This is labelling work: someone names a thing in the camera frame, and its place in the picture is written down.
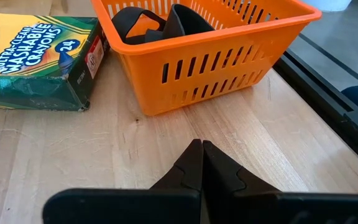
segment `crayon box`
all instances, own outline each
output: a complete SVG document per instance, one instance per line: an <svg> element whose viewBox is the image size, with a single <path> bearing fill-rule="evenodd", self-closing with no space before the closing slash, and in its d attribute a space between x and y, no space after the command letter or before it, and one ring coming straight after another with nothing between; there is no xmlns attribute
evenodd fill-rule
<svg viewBox="0 0 358 224"><path fill-rule="evenodd" d="M0 108L87 110L108 50L97 18L0 14Z"/></svg>

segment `table surface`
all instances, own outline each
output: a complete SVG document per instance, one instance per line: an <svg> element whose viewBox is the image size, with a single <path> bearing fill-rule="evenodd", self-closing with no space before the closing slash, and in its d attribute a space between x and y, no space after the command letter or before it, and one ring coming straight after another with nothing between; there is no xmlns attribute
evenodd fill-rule
<svg viewBox="0 0 358 224"><path fill-rule="evenodd" d="M0 0L0 12L94 15L88 0ZM41 223L45 201L67 188L149 188L194 138L280 190L358 193L358 156L273 70L256 86L147 117L110 52L90 110L0 110L0 223Z"/></svg>

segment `black object in basket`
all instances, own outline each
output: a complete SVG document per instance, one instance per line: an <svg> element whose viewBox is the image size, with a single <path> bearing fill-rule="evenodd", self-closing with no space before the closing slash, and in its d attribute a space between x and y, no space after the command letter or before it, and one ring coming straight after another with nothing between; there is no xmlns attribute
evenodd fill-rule
<svg viewBox="0 0 358 224"><path fill-rule="evenodd" d="M142 14L158 22L160 26L157 30L148 29L144 35L127 37ZM166 21L150 10L126 7L113 17L112 23L116 27L121 40L131 45L214 30L197 12L181 4L172 5Z"/></svg>

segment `orange basket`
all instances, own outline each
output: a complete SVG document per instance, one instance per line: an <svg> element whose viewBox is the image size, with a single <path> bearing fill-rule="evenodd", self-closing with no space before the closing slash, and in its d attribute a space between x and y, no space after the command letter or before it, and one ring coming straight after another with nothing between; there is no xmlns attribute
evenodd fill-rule
<svg viewBox="0 0 358 224"><path fill-rule="evenodd" d="M167 18L173 3L192 8L216 30L140 45L120 39L111 18L137 6ZM321 12L296 0L92 0L140 107L155 115L258 83ZM158 24L142 16L128 36Z"/></svg>

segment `basket rim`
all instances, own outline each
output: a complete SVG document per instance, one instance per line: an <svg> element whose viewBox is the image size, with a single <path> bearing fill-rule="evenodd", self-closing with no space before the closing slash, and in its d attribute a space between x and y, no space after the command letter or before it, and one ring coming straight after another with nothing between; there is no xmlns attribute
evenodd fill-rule
<svg viewBox="0 0 358 224"><path fill-rule="evenodd" d="M320 19L323 15L320 10L304 2L301 2L299 0L290 1L298 4L306 11L310 11L310 14L286 19L279 19L276 21L261 22L258 24L230 27L227 29L214 30L213 32L204 32L200 34L187 35L183 37L176 37L172 39L160 40L145 44L129 45L125 44L119 37L116 28L111 22L107 10L103 6L102 0L91 0L103 30L108 30L104 31L104 33L108 38L111 48L114 49L116 52L124 55L142 55L152 52L158 52L161 50L174 49L185 45L197 44L212 40L234 37L237 35L260 32L267 29L276 29L281 27L304 24L307 22L316 21Z"/></svg>

